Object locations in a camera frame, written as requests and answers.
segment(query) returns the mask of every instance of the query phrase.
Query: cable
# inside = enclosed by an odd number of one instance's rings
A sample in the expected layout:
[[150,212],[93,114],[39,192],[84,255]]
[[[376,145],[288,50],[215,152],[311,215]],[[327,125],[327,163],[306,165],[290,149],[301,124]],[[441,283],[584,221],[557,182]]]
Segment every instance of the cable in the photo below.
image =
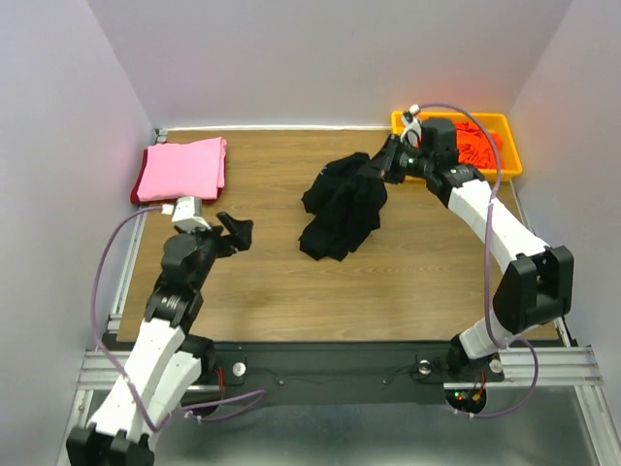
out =
[[[131,220],[132,218],[134,218],[136,216],[140,216],[142,214],[145,214],[145,213],[151,212],[151,211],[161,211],[161,210],[162,210],[161,206],[159,206],[159,207],[146,207],[144,209],[140,209],[139,211],[136,211],[136,212],[130,214],[126,219],[124,219],[121,223],[119,223],[116,226],[116,228],[113,230],[113,233],[110,235],[110,238],[108,239],[108,242],[106,243],[106,246],[104,247],[104,250],[102,251],[101,257],[99,259],[99,264],[97,265],[97,271],[95,272],[95,279],[94,279],[94,282],[93,282],[92,293],[91,293],[91,296],[90,296],[90,329],[91,329],[91,332],[92,332],[93,337],[95,339],[95,343],[97,344],[97,348],[101,352],[104,353],[104,355],[108,358],[108,360],[113,364],[113,366],[116,369],[116,371],[120,374],[121,377],[123,377],[123,379],[125,380],[125,383],[127,383],[127,388],[129,389],[129,392],[131,393],[132,398],[136,402],[136,408],[138,409],[138,412],[140,413],[142,418],[145,420],[145,423],[147,424],[148,428],[152,432],[159,432],[160,430],[162,430],[162,428],[171,419],[172,413],[168,413],[157,424],[155,424],[153,422],[153,419],[151,419],[151,417],[148,415],[148,410],[147,410],[147,407],[145,406],[145,402],[140,397],[140,394],[138,393],[138,389],[136,388],[135,384],[129,378],[129,375],[127,374],[127,371],[125,370],[125,367],[120,362],[120,360],[111,353],[111,351],[108,349],[108,347],[106,347],[104,342],[99,337],[99,331],[97,330],[97,289],[99,287],[99,282],[101,280],[101,275],[102,275],[102,271],[104,269],[104,263],[106,262],[106,258],[108,256],[108,252],[110,251],[110,247],[112,246],[112,244],[114,242],[114,239],[116,238],[116,235],[118,234],[120,229],[129,220]],[[255,391],[251,391],[250,393],[246,393],[244,395],[237,396],[235,398],[229,398],[229,399],[226,399],[226,400],[221,399],[221,400],[218,400],[218,401],[212,401],[209,404],[209,406],[226,405],[228,403],[233,403],[235,401],[240,401],[240,400],[244,400],[246,398],[250,398],[250,397],[253,397],[253,396],[261,395],[261,396],[258,396],[257,399],[254,400],[252,403],[250,403],[249,405],[245,406],[241,410],[238,410],[237,412],[234,412],[231,415],[221,416],[221,417],[217,417],[217,418],[210,419],[210,420],[224,420],[226,418],[230,418],[230,417],[233,417],[233,416],[240,415],[241,413],[246,412],[247,410],[252,408],[254,405],[256,405],[261,399],[263,399],[263,397],[266,394],[267,394],[267,392],[265,390],[255,390]]]
[[[487,205],[487,223],[485,226],[485,241],[484,241],[483,302],[484,302],[484,307],[485,307],[485,329],[487,330],[487,335],[489,336],[489,339],[492,341],[492,343],[496,346],[496,348],[498,348],[499,350],[505,350],[508,348],[508,344],[504,345],[503,343],[499,342],[494,336],[494,333],[492,331],[492,320],[491,320],[492,310],[490,306],[490,288],[491,288],[490,286],[490,282],[491,282],[490,280],[491,279],[490,249],[491,249],[491,243],[492,243],[492,217],[493,217],[493,212],[494,212],[493,201],[494,199],[496,199],[498,190],[501,187],[501,174],[502,174],[501,173],[501,155],[498,152],[498,148],[494,144],[494,140],[492,139],[492,136],[489,134],[487,129],[485,129],[485,127],[481,124],[478,118],[476,118],[473,114],[471,114],[467,110],[464,110],[455,105],[445,104],[442,102],[435,102],[432,104],[421,105],[418,111],[414,113],[414,115],[415,116],[418,115],[420,111],[423,109],[430,109],[433,107],[445,108],[448,110],[459,112],[460,114],[468,117],[476,126],[478,126],[478,129],[480,129],[480,131],[483,133],[483,136],[485,136],[485,139],[487,140],[490,147],[492,148],[492,151],[494,152],[494,160],[496,162],[496,181],[494,182],[494,185],[492,186],[492,192],[489,196],[489,204]],[[535,387],[537,386],[537,380],[539,379],[539,358],[537,357],[537,353],[535,352],[535,348],[533,348],[533,345],[531,345],[531,343],[525,338],[517,337],[513,341],[522,342],[524,345],[526,345],[526,347],[531,351],[531,354],[533,355],[535,373],[533,374],[533,382],[531,383],[531,386],[528,392],[526,393],[526,395],[524,395],[524,398],[522,398],[518,403],[516,403],[514,406],[510,408],[507,408],[505,410],[501,410],[501,411],[498,411],[497,413],[492,413],[489,415],[482,415],[482,414],[475,415],[473,413],[470,413],[470,416],[490,418],[490,417],[507,415],[509,413],[514,412],[518,408],[524,406],[533,396],[533,393],[535,392]]]

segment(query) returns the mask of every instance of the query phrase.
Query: folded pink fabric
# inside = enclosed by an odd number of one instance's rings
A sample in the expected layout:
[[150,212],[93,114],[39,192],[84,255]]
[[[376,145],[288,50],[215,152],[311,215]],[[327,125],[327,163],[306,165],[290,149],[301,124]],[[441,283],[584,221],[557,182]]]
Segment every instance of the folded pink fabric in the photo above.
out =
[[217,199],[224,187],[225,155],[224,138],[150,146],[138,179],[138,201],[145,203],[183,196]]

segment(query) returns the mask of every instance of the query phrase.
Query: gray wall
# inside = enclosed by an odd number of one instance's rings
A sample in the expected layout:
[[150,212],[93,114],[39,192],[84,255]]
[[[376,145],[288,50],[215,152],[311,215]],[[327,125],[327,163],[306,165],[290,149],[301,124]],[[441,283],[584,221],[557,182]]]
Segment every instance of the gray wall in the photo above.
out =
[[89,0],[158,126],[507,112],[571,0]]
[[568,322],[593,344],[621,428],[621,2],[574,0],[509,114],[537,233],[575,255]]
[[7,0],[0,38],[0,464],[50,465],[91,342],[98,254],[151,132],[85,1]]

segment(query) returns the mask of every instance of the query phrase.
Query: red cloth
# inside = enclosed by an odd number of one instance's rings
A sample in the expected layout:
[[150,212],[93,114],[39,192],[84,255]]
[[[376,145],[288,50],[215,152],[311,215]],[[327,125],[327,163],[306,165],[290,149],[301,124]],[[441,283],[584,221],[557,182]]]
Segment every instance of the red cloth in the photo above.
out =
[[[472,163],[476,168],[496,168],[494,152],[490,147],[483,132],[474,123],[466,121],[455,123],[457,128],[457,148],[459,149],[459,161],[462,163]],[[503,141],[500,136],[490,132],[494,144],[500,151],[503,148]],[[505,163],[501,158],[501,168],[505,168]]]

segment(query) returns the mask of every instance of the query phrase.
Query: wooden table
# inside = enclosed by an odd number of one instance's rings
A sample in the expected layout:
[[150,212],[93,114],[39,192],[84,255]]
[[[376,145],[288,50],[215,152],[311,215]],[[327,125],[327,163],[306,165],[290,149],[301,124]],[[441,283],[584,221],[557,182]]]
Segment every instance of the wooden table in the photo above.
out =
[[[483,316],[483,245],[424,183],[389,185],[381,228],[343,262],[298,250],[312,215],[301,196],[326,162],[355,151],[375,154],[384,131],[179,131],[185,143],[224,135],[226,187],[203,215],[252,218],[248,252],[217,260],[203,288],[192,333],[217,341],[448,340]],[[517,214],[510,186],[500,198]],[[174,234],[149,213],[118,339],[135,340]],[[493,288],[500,271],[494,264]],[[529,335],[557,338],[553,325]]]

